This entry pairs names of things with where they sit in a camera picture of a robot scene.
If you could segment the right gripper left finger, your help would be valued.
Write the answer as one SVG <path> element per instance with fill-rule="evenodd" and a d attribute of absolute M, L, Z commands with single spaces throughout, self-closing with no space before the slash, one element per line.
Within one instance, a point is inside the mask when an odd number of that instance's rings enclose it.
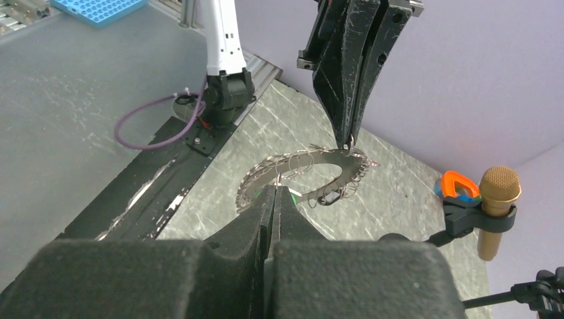
<path fill-rule="evenodd" d="M 31 260 L 2 318 L 260 318 L 274 187 L 199 240 L 56 240 Z"/>

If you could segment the metal disc with keyrings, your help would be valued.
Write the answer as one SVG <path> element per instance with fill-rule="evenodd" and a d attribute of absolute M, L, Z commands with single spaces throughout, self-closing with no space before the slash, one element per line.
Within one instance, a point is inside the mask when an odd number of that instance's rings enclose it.
<path fill-rule="evenodd" d="M 309 149 L 269 156 L 253 166 L 239 184 L 235 204 L 242 213 L 266 185 L 285 185 L 295 203 L 311 208 L 352 197 L 369 170 L 379 166 L 362 150 Z"/>

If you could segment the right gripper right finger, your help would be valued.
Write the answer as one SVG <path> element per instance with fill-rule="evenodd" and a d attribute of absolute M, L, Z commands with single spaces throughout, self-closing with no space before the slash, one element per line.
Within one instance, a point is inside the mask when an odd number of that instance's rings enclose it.
<path fill-rule="evenodd" d="M 280 239 L 268 318 L 463 318 L 449 264 L 409 240 Z"/>

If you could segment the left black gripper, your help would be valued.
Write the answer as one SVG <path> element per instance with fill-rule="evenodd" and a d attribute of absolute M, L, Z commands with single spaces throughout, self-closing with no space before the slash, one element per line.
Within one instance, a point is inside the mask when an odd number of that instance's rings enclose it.
<path fill-rule="evenodd" d="M 398 37 L 423 1 L 317 1 L 317 16 L 297 67 L 313 88 L 338 148 L 354 146 L 374 84 Z"/>

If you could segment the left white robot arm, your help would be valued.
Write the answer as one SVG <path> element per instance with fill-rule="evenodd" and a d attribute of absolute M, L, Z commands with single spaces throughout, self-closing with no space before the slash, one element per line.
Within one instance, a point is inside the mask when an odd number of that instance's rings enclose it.
<path fill-rule="evenodd" d="M 233 1 L 201 1 L 207 65 L 204 118 L 214 126 L 255 101 L 243 57 Z M 297 66 L 312 73 L 313 89 L 338 148 L 352 150 L 376 80 L 405 25 L 424 11 L 421 1 L 319 1 Z"/>

